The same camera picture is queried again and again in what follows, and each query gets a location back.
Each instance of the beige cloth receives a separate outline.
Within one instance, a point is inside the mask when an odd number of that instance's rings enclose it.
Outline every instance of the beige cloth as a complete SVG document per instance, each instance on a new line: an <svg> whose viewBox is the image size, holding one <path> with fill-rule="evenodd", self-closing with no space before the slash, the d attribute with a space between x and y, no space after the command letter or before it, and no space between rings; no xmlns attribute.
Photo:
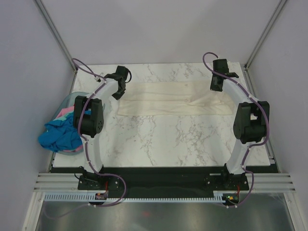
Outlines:
<svg viewBox="0 0 308 231"><path fill-rule="evenodd" d="M211 91L210 83L209 80L128 83L118 115L231 115L232 99L223 92Z"/></svg>

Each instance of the white wall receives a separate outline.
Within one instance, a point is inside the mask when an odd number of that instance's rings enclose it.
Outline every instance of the white wall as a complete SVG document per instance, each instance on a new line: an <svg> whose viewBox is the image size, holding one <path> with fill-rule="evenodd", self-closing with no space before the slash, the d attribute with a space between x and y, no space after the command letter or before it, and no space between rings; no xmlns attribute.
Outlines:
<svg viewBox="0 0 308 231"><path fill-rule="evenodd" d="M275 156L289 172L308 217L308 1L288 1L250 68L270 103Z"/></svg>
<svg viewBox="0 0 308 231"><path fill-rule="evenodd" d="M279 0L43 0L87 64L245 62Z"/></svg>
<svg viewBox="0 0 308 231"><path fill-rule="evenodd" d="M49 151L37 142L73 71L32 0L0 4L0 230L21 230Z"/></svg>

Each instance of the white arm segment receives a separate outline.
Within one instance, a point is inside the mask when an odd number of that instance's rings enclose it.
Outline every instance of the white arm segment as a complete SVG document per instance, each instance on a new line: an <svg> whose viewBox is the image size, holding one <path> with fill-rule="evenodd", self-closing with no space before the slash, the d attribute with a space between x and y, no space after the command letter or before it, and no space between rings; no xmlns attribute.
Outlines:
<svg viewBox="0 0 308 231"><path fill-rule="evenodd" d="M104 103L106 103L109 97L118 91L118 88L119 88L118 82L113 79L108 78L106 81L106 85L99 92L96 93L93 99L102 100L102 105L104 105ZM91 136L88 136L88 135L83 135L89 140L88 141L88 154L89 154L91 163L96 171L100 171L101 168L103 167L103 162L101 159L101 152L100 152L100 134L101 132L96 134L94 138L91 138ZM86 150L85 143L86 142L82 139L84 152ZM86 158L85 158L84 169L87 170L88 172L93 173L93 170L90 168Z"/></svg>
<svg viewBox="0 0 308 231"><path fill-rule="evenodd" d="M244 94L244 92L233 82L228 79L223 81L222 91L227 93L231 99L234 101L235 105L239 103L248 102L252 103L252 101ZM231 153L230 159L227 161L227 169L229 173L234 175L242 174L244 170L242 169L242 161L245 156L245 153L248 147L256 142L247 142L246 144L242 144L240 140L236 140L233 151ZM249 159L250 154L248 154L243 167L246 167L247 160Z"/></svg>

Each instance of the marble tabletop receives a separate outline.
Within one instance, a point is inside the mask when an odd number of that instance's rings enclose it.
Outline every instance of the marble tabletop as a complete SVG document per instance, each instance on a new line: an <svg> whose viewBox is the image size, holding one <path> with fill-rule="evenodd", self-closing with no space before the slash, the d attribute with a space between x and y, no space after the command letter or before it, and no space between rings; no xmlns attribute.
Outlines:
<svg viewBox="0 0 308 231"><path fill-rule="evenodd" d="M228 62L246 86L239 63ZM95 73L114 73L117 65L91 65ZM128 64L132 82L169 82L211 79L203 64ZM93 92L95 79L78 71L73 91ZM101 158L105 167L222 166L235 144L234 115L119 116L118 101L110 98L100 135ZM264 146L254 147L248 165L270 165ZM54 167L84 165L84 153L56 154Z"/></svg>

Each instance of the pink cloth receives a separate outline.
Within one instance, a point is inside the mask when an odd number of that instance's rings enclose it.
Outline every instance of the pink cloth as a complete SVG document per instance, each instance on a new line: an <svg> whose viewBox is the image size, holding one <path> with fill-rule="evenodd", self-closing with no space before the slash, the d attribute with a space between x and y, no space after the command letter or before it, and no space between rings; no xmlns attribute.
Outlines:
<svg viewBox="0 0 308 231"><path fill-rule="evenodd" d="M63 108L60 113L57 115L56 119L59 118L59 117L62 117L64 116L65 114L69 113L69 112L72 112L74 110L74 106L71 106L71 107L67 107L67 108ZM66 152L66 153L75 153L75 152L78 152L80 151L81 149L83 149L83 146L80 145L79 147L77 147L75 150L71 151L71 150L63 150L63 152Z"/></svg>

